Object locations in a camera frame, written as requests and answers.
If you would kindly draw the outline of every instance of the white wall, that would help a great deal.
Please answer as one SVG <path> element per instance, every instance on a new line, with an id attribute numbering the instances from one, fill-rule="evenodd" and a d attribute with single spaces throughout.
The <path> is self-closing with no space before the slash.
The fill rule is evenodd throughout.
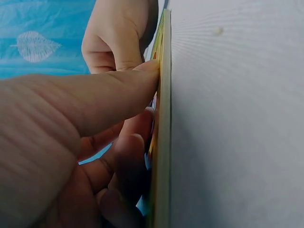
<path id="1" fill-rule="evenodd" d="M 304 1 L 171 0 L 172 228 L 304 227 Z"/>

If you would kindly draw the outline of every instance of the hand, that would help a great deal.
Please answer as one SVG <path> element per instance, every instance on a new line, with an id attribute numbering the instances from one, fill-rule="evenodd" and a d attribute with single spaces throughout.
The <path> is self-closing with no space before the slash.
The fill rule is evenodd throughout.
<path id="1" fill-rule="evenodd" d="M 153 119 L 145 107 L 158 67 L 0 82 L 1 226 L 141 227 L 135 204 Z M 78 165 L 113 141 L 101 159 Z"/>
<path id="2" fill-rule="evenodd" d="M 157 0 L 96 0 L 82 44 L 91 73 L 141 64 L 157 19 Z"/>

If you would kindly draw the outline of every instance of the blue fabric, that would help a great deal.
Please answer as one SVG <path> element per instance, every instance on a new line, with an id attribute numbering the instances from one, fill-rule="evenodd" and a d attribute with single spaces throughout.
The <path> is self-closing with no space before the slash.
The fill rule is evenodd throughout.
<path id="1" fill-rule="evenodd" d="M 81 42 L 95 0 L 1 0 L 0 78 L 89 73 Z"/>

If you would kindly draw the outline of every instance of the leaf pattern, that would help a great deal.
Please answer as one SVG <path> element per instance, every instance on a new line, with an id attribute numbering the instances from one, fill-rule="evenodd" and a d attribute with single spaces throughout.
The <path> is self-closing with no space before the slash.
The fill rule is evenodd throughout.
<path id="1" fill-rule="evenodd" d="M 17 47 L 23 59 L 31 63 L 38 63 L 47 59 L 61 47 L 60 44 L 46 39 L 36 31 L 20 34 L 17 37 L 17 44 L 11 46 Z"/>

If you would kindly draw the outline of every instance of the blue background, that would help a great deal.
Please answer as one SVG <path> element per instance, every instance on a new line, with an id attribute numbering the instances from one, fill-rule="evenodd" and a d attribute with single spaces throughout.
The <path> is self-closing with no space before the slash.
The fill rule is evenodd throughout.
<path id="1" fill-rule="evenodd" d="M 94 0 L 1 0 L 0 78 L 29 73 L 72 75 L 89 73 L 81 55 L 81 43 Z M 17 37 L 38 32 L 61 45 L 39 63 L 23 59 Z"/>

